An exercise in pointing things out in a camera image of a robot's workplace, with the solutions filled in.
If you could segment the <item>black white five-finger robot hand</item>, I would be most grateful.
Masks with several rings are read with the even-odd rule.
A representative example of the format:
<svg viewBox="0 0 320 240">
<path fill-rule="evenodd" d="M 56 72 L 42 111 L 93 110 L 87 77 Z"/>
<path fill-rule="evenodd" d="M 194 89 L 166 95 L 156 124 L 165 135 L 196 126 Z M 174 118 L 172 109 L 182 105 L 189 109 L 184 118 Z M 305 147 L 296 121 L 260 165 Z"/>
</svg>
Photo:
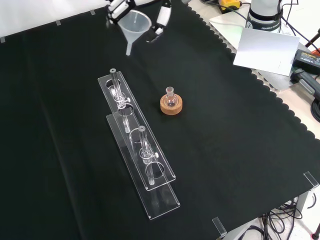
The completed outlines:
<svg viewBox="0 0 320 240">
<path fill-rule="evenodd" d="M 135 7 L 145 7 L 156 3 L 156 0 L 106 0 L 106 19 L 110 24 L 117 24 Z M 147 43 L 155 42 L 166 30 L 172 12 L 172 1 L 162 0 L 157 20 L 148 31 Z"/>
</svg>

